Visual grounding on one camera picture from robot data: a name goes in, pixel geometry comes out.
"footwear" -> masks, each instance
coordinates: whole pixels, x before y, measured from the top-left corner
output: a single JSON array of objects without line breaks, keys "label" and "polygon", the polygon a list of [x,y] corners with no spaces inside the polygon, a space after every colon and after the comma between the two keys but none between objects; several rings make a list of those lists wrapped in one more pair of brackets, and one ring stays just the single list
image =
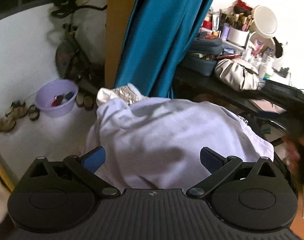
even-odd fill
[{"label": "footwear", "polygon": [[84,97],[83,103],[84,103],[84,108],[87,111],[91,111],[94,107],[94,100],[92,97],[89,96]]},{"label": "footwear", "polygon": [[84,94],[78,93],[75,98],[75,102],[78,107],[83,107],[84,106]]},{"label": "footwear", "polygon": [[4,116],[0,120],[0,132],[10,132],[16,125],[15,119],[9,115]]},{"label": "footwear", "polygon": [[29,118],[31,121],[36,121],[39,119],[39,109],[36,108],[36,106],[33,104],[33,105],[30,105],[29,107]]},{"label": "footwear", "polygon": [[11,104],[11,107],[5,111],[5,116],[11,115],[15,120],[23,118],[27,115],[28,109],[25,101],[19,100]]}]

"silver sparkly fabric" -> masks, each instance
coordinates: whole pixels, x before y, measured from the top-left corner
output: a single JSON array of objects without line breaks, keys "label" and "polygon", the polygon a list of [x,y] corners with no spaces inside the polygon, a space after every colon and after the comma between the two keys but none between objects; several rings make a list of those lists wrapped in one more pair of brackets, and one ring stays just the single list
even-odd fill
[{"label": "silver sparkly fabric", "polygon": [[249,121],[248,121],[247,119],[245,119],[244,117],[239,116],[239,115],[238,115],[238,117],[239,117],[243,122],[245,122],[246,124],[248,124]]},{"label": "silver sparkly fabric", "polygon": [[141,100],[140,98],[148,98],[142,95],[140,95],[139,98],[139,96],[136,95],[127,85],[113,88],[112,91],[128,105],[139,102]]}]

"blue curtain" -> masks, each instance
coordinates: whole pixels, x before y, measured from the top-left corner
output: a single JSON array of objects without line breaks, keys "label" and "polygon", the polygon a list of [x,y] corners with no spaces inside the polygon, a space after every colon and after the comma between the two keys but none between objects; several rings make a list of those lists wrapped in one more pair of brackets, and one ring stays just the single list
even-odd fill
[{"label": "blue curtain", "polygon": [[136,0],[123,41],[115,87],[171,97],[177,64],[196,37],[213,0]]}]

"tiled floor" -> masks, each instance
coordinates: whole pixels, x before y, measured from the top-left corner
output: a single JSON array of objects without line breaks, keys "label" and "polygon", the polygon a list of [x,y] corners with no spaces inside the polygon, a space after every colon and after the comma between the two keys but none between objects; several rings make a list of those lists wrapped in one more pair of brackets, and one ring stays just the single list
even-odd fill
[{"label": "tiled floor", "polygon": [[[33,103],[34,97],[26,100],[27,105]],[[74,105],[65,116],[52,119],[41,112],[39,120],[31,122],[24,117],[12,132],[0,133],[0,161],[13,183],[18,182],[37,156],[61,161],[68,155],[79,155],[95,119],[94,110]]]}]

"ribbed black surface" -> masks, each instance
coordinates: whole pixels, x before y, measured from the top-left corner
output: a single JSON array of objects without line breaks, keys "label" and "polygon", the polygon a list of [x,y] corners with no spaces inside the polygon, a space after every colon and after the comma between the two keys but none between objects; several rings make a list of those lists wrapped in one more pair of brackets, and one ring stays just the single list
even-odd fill
[{"label": "ribbed black surface", "polygon": [[187,198],[178,189],[128,189],[120,198],[104,200],[89,220],[71,230],[55,234],[36,234],[20,229],[9,239],[291,240],[299,238],[289,229],[269,234],[254,234],[230,228],[211,212],[206,202]]}]

